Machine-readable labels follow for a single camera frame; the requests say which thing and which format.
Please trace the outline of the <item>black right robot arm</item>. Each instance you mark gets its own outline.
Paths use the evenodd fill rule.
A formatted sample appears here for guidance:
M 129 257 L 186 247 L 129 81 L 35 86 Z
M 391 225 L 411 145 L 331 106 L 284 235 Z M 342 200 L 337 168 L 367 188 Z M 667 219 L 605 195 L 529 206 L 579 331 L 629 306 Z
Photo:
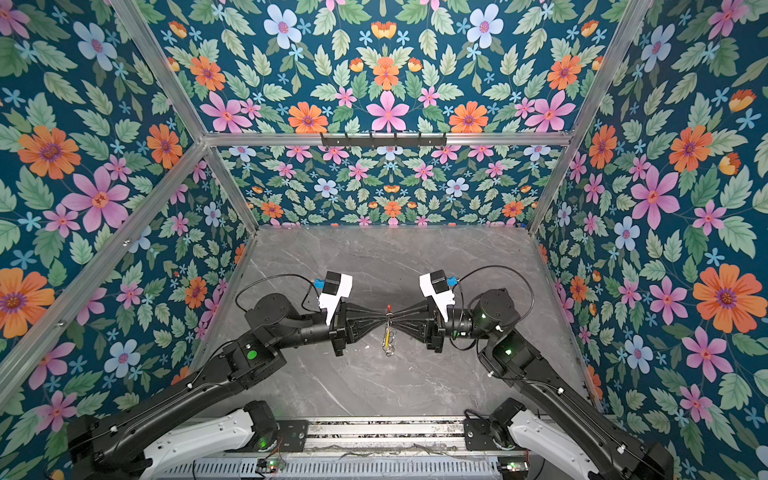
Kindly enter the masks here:
M 505 289 L 478 296 L 468 309 L 452 293 L 389 314 L 395 329 L 437 345 L 454 335 L 482 340 L 477 352 L 490 377 L 517 389 L 522 402 L 497 412 L 499 442 L 511 442 L 573 479 L 671 479 L 672 454 L 622 430 L 574 390 L 516 329 L 522 316 Z

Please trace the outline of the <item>silver metal keyring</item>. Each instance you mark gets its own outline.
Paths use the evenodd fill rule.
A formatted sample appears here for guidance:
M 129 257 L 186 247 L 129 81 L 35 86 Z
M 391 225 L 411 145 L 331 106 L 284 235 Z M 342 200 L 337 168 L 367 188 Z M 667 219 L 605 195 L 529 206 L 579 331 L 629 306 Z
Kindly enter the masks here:
M 394 328 L 392 327 L 392 315 L 393 315 L 392 306 L 388 305 L 387 312 L 386 312 L 387 322 L 384 330 L 384 339 L 382 342 L 382 350 L 384 351 L 387 357 L 392 357 L 395 354 L 395 344 L 394 344 L 395 331 L 394 331 Z

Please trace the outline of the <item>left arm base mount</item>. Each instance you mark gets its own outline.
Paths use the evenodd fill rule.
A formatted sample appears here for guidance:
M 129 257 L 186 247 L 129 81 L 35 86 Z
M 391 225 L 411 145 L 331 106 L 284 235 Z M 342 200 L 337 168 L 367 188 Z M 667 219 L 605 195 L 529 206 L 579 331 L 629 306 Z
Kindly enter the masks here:
M 308 439 L 310 423 L 307 420 L 277 420 L 254 440 L 256 452 L 303 452 Z

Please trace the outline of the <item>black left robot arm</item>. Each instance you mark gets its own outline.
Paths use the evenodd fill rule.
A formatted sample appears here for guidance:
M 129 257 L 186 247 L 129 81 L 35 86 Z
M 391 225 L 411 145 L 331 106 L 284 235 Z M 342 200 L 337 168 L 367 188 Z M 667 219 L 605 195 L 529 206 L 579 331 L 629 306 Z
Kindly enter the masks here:
M 74 479 L 153 479 L 214 452 L 271 447 L 278 435 L 264 401 L 189 425 L 207 408 L 255 387 L 282 368 L 285 348 L 331 343 L 336 355 L 387 317 L 344 301 L 326 312 L 299 313 L 283 294 L 247 311 L 249 329 L 216 348 L 199 369 L 123 413 L 74 421 L 67 451 Z

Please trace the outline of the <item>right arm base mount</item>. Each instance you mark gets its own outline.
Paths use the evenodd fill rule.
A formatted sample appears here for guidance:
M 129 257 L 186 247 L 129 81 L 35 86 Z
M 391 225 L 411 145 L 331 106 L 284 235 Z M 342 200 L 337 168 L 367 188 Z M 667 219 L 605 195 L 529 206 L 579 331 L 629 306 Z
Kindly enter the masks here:
M 537 412 L 511 397 L 490 414 L 469 408 L 463 414 L 464 441 L 469 451 L 490 451 L 493 447 L 502 451 L 523 449 L 524 445 L 515 436 L 514 428 L 522 431 L 529 420 L 541 419 Z

